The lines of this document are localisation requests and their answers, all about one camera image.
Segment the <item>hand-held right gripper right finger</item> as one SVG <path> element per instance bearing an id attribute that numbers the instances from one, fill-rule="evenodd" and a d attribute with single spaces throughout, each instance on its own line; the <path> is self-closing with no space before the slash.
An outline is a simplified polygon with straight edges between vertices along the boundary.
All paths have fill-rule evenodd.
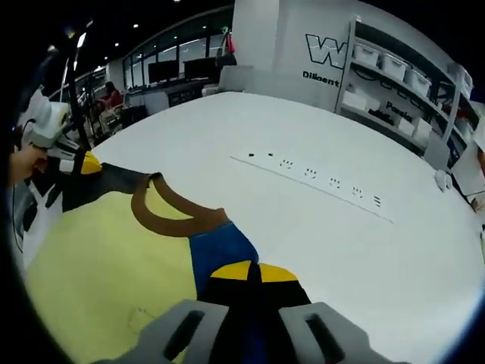
<path id="1" fill-rule="evenodd" d="M 268 363 L 391 363 L 365 330 L 323 302 L 312 302 L 285 268 L 258 265 L 258 297 Z"/>

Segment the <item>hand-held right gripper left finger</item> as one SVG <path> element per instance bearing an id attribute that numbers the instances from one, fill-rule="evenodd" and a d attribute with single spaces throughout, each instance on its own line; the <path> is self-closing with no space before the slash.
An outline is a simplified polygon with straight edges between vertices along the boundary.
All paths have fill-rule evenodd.
<path id="1" fill-rule="evenodd" d="M 182 300 L 154 318 L 114 363 L 242 363 L 255 263 L 225 265 L 197 300 Z"/>

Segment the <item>person's left hand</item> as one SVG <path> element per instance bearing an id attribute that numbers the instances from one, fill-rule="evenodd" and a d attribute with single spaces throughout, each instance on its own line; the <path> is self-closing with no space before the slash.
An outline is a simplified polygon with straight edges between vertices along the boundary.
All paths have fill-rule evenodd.
<path id="1" fill-rule="evenodd" d="M 30 178 L 36 171 L 44 173 L 47 165 L 46 151 L 36 146 L 26 146 L 12 153 L 8 165 L 8 187 Z"/>

